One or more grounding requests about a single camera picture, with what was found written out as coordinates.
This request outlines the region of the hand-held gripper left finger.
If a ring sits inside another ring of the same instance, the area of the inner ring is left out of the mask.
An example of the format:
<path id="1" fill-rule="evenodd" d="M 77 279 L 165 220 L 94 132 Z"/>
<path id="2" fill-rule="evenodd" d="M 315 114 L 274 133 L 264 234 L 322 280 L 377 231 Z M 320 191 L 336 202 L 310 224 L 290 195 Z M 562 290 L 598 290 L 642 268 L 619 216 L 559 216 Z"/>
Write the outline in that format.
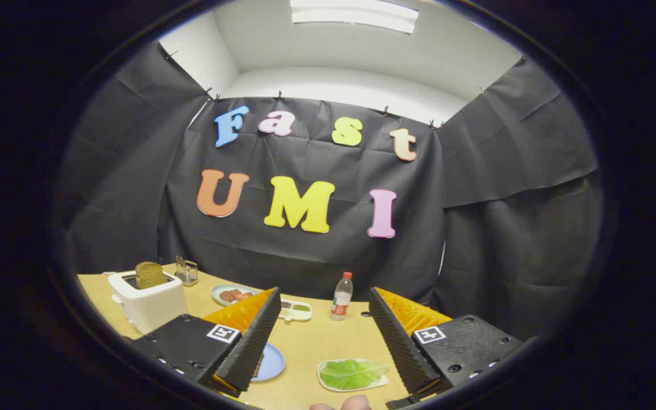
<path id="1" fill-rule="evenodd" d="M 203 318 L 179 315 L 130 345 L 191 382 L 239 397 L 280 311 L 281 292 L 274 286 Z"/>

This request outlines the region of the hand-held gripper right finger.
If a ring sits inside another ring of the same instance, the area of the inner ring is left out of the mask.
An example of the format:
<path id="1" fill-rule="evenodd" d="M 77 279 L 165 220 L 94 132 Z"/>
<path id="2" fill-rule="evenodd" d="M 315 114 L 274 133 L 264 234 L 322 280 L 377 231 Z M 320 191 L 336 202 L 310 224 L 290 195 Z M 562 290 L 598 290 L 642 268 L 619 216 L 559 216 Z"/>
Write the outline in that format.
<path id="1" fill-rule="evenodd" d="M 521 340 L 477 315 L 452 319 L 375 286 L 369 310 L 398 371 L 406 399 L 386 403 L 406 409 L 489 371 Z"/>

